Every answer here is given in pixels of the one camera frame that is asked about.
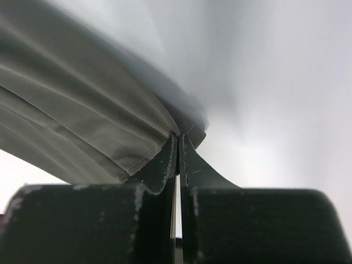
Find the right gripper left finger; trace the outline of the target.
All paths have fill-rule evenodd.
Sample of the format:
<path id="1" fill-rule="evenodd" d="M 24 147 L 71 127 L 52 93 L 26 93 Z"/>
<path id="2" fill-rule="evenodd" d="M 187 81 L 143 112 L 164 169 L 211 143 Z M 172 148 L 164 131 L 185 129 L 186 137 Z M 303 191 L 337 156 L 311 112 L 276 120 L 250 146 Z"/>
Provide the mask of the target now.
<path id="1" fill-rule="evenodd" d="M 178 143 L 123 184 L 27 185 L 1 229 L 1 263 L 173 263 Z"/>

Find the dark grey t-shirt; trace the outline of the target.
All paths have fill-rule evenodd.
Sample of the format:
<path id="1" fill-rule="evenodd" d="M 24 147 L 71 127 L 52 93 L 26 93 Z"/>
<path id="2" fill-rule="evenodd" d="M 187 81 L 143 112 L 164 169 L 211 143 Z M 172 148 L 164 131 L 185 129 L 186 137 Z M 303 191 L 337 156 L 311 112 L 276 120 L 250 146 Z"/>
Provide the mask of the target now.
<path id="1" fill-rule="evenodd" d="M 122 183 L 205 130 L 196 99 L 92 18 L 1 1 L 1 150 L 68 183 Z"/>

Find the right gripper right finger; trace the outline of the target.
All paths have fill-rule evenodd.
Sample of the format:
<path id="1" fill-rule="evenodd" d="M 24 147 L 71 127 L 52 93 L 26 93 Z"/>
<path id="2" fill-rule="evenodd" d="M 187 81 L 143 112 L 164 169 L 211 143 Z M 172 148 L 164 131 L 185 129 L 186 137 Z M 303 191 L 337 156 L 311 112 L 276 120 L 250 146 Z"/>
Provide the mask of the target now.
<path id="1" fill-rule="evenodd" d="M 179 138 L 185 263 L 351 263 L 335 207 L 314 189 L 240 188 Z"/>

